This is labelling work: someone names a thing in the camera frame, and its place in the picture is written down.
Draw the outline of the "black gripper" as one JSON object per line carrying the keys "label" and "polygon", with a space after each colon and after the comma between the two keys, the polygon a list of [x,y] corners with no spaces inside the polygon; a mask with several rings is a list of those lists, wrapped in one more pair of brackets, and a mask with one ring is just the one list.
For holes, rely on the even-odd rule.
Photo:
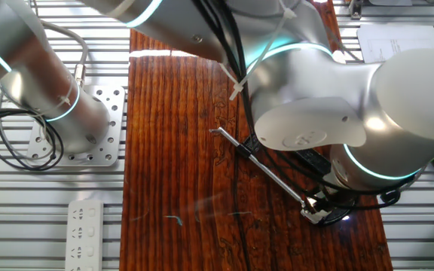
{"label": "black gripper", "polygon": [[320,221],[321,226],[330,226],[342,221],[349,210],[355,206],[355,193],[342,187],[324,186],[327,195],[320,189],[309,190],[305,193],[307,209],[309,211],[325,211],[326,216]]}

